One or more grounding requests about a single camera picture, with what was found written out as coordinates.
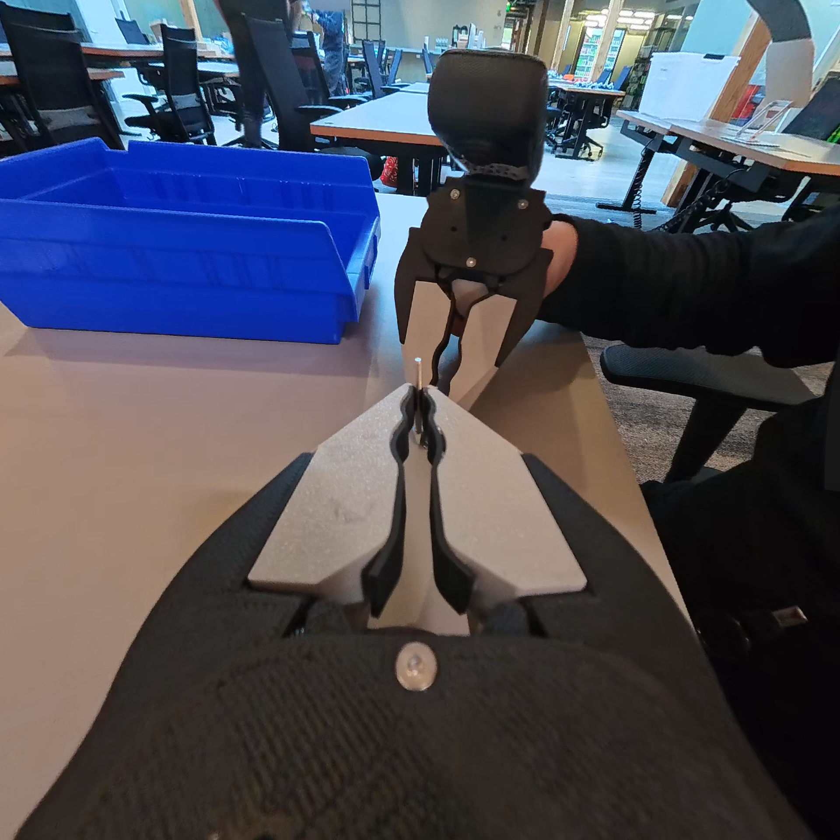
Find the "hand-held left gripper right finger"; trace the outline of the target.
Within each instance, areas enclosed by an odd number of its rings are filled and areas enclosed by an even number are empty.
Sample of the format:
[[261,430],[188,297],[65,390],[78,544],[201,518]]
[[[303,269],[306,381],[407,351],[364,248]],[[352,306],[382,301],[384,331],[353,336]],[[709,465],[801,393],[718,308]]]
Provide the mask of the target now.
[[523,453],[435,387],[423,390],[434,581],[459,615],[587,580]]

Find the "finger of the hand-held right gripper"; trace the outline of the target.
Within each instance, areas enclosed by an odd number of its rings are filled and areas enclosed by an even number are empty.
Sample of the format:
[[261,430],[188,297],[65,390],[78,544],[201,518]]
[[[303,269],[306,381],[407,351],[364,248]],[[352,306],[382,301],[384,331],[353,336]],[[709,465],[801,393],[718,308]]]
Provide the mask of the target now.
[[437,282],[414,283],[401,321],[402,362],[406,382],[414,386],[414,362],[423,359],[423,386],[438,383],[439,361],[451,337],[455,302]]
[[458,341],[458,366],[449,380],[448,398],[470,411],[498,372],[502,344],[517,301],[488,295],[474,301]]

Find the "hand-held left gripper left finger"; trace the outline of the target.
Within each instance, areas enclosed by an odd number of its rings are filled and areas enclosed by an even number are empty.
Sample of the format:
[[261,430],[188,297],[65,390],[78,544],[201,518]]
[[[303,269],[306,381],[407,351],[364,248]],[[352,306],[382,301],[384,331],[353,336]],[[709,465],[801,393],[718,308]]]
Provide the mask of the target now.
[[405,384],[318,446],[248,582],[380,616],[403,568],[412,425]]

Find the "person's right forearm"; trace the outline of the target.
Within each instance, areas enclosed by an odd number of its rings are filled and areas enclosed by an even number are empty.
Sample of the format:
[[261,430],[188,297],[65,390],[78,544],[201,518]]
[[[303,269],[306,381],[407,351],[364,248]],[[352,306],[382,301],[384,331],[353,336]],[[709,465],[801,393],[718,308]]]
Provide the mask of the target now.
[[550,233],[569,268],[538,319],[635,348],[758,349],[792,369],[834,361],[839,336],[839,212],[741,233],[644,232],[559,215]]

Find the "wood-edged background desk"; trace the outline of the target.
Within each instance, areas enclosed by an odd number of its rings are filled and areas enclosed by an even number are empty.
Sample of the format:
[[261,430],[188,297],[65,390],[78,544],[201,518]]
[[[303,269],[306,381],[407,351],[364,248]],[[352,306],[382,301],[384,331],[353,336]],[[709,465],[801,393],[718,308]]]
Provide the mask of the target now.
[[641,195],[657,153],[696,168],[674,214],[659,227],[668,233],[751,230],[733,208],[754,202],[787,204],[782,220],[799,222],[823,210],[818,195],[839,195],[836,143],[774,132],[748,141],[737,127],[715,120],[675,122],[624,110],[618,117],[623,120],[622,135],[641,144],[643,151],[623,201],[597,206],[631,214],[636,228],[641,228],[644,214],[656,213],[642,208]]
[[396,158],[396,191],[428,196],[439,184],[441,165],[447,156],[428,121],[428,90],[427,81],[414,82],[382,98],[312,122],[310,133]]

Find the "person's right hand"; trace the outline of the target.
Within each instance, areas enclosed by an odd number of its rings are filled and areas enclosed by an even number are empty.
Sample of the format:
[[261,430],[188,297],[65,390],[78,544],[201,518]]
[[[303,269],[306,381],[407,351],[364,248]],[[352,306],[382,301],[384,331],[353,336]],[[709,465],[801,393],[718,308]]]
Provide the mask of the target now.
[[553,220],[542,233],[542,248],[552,252],[547,269],[543,297],[548,298],[569,275],[579,247],[576,227],[562,220]]

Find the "white cardboard box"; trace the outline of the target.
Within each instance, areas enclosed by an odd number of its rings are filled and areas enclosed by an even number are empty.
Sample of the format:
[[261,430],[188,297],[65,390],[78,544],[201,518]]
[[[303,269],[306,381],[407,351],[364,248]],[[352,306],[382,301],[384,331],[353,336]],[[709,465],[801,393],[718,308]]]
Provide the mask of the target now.
[[737,56],[654,53],[637,111],[672,122],[703,120],[739,62]]

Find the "wooden pillar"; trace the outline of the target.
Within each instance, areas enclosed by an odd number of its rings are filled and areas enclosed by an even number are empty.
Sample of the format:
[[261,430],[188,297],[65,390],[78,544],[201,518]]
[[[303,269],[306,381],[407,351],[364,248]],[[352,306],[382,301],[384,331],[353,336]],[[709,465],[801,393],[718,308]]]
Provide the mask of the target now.
[[[734,55],[739,58],[738,64],[713,106],[710,107],[705,120],[723,123],[730,120],[770,40],[771,35],[766,24],[752,10],[733,48]],[[694,187],[698,174],[697,166],[684,161],[680,163],[661,197],[662,204],[671,208],[681,207],[687,200],[687,193]]]

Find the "person's body in black clothes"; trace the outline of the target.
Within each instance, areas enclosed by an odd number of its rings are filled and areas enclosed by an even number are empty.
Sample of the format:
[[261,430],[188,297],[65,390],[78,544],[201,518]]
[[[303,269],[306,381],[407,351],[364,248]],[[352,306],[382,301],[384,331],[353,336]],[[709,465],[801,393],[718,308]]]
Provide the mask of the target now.
[[772,415],[751,459],[642,491],[718,680],[818,838],[839,834],[839,508],[827,396]]

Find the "large blue plastic bin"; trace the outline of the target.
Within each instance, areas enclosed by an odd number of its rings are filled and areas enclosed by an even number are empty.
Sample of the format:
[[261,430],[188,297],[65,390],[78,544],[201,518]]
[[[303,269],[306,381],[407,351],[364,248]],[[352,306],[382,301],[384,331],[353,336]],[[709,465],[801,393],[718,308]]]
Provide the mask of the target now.
[[2,160],[1,228],[26,327],[320,344],[381,238],[361,157],[99,139]]

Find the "clear acrylic sign holder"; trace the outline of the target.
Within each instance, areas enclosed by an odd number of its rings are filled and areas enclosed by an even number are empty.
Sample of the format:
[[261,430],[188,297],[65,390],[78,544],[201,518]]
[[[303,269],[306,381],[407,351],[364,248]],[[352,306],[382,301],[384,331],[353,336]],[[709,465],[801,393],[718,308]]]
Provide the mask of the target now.
[[758,142],[758,138],[762,134],[775,130],[775,127],[791,110],[791,107],[792,101],[790,100],[763,100],[751,120],[741,126],[733,135],[735,141],[743,144]]

